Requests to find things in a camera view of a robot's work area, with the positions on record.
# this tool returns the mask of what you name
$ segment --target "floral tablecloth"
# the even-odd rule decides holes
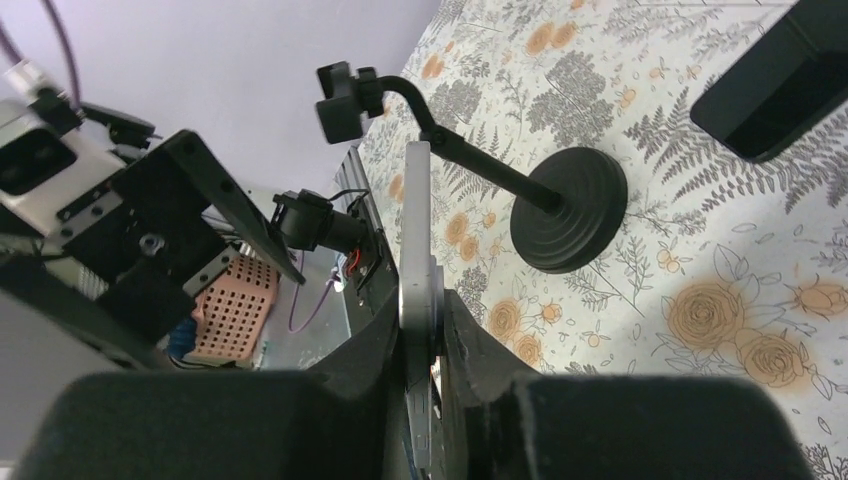
[[[762,166],[689,120],[791,4],[445,0],[404,75],[440,123],[522,172],[581,145],[627,175],[610,247],[545,275],[512,248],[512,195],[434,157],[432,251],[489,333],[546,373],[749,379],[819,477],[846,479],[848,108]],[[418,129],[400,97],[387,105],[359,151],[397,256]]]

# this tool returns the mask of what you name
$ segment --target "white wall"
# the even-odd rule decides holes
[[[239,178],[321,191],[346,148],[324,140],[315,69],[347,60],[399,73],[440,0],[55,1],[84,100],[151,121],[165,135],[198,131]],[[24,55],[66,85],[40,4],[2,0],[0,15]]]

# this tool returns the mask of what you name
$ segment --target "table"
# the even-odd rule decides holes
[[[524,173],[580,145],[627,175],[609,248],[545,275],[512,248],[513,197],[434,158],[432,252],[489,333],[545,373],[755,382],[815,473],[846,478],[848,108],[761,166],[689,120],[791,4],[446,0],[404,76],[437,121]],[[386,103],[359,152],[398,258],[418,129],[399,97]]]

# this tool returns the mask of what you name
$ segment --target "purple cable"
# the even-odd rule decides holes
[[[305,257],[306,257],[306,252],[301,252],[300,253],[300,266],[298,267],[298,271],[300,273],[303,273],[303,260],[304,260]],[[333,288],[333,282],[338,281],[338,279],[339,279],[339,277],[335,274],[335,272],[333,272],[330,279],[327,280],[327,285],[324,287],[324,293],[321,294],[321,299],[318,300],[318,304],[315,305],[315,310],[312,311],[312,315],[309,316],[309,318],[306,320],[306,322],[303,323],[303,325],[301,325],[297,328],[294,328],[294,325],[292,324],[292,322],[294,321],[294,310],[295,310],[295,307],[297,306],[297,295],[300,293],[300,284],[299,283],[295,284],[294,295],[292,296],[292,308],[291,308],[291,312],[289,312],[289,333],[300,333],[306,327],[308,327],[310,323],[312,323],[312,320],[314,320],[315,316],[318,315],[318,310],[321,309],[321,305],[323,305],[324,301],[327,299],[327,295],[330,294],[330,289]]]
[[[68,32],[65,31],[65,26],[62,24],[62,19],[59,17],[59,12],[51,0],[41,0],[44,9],[47,10],[47,15],[50,16],[50,21],[53,23],[53,28],[56,29],[56,34],[59,36],[59,42],[62,44],[62,54],[65,56],[65,63],[68,66],[68,76],[71,80],[71,104],[74,108],[80,106],[80,85],[79,72],[77,71],[77,62],[74,58],[74,52],[71,49],[71,41],[68,40]]]
[[[12,42],[12,38],[9,36],[9,33],[6,32],[6,26],[3,25],[2,20],[0,20],[0,47],[3,48],[3,53],[6,54],[6,57],[9,59],[9,62],[12,65],[17,65],[23,61],[23,56],[21,56],[20,50],[15,46],[15,43]]]

